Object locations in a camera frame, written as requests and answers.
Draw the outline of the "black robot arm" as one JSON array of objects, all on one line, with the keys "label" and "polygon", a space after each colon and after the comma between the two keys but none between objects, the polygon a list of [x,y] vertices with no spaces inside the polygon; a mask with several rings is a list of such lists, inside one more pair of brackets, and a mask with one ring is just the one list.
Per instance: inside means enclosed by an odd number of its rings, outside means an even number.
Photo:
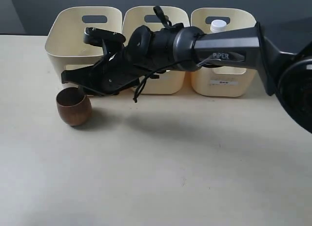
[{"label": "black robot arm", "polygon": [[195,72],[201,67],[236,67],[258,71],[265,91],[275,95],[288,115],[312,129],[312,30],[307,20],[294,29],[286,24],[206,34],[197,27],[166,24],[122,34],[88,27],[84,42],[103,49],[92,66],[61,73],[62,83],[74,83],[98,95],[115,95],[136,87],[140,95],[147,79],[166,70]]}]

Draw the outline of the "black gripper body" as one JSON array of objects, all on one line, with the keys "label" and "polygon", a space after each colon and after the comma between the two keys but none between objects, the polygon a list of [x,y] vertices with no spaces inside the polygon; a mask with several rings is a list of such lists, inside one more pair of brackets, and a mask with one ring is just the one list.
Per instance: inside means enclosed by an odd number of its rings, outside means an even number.
[{"label": "black gripper body", "polygon": [[102,56],[93,66],[102,68],[102,79],[97,88],[90,90],[102,94],[119,94],[122,90],[139,85],[139,78],[156,69],[151,57],[152,43],[158,31],[145,25],[136,28],[122,50],[112,57]]}]

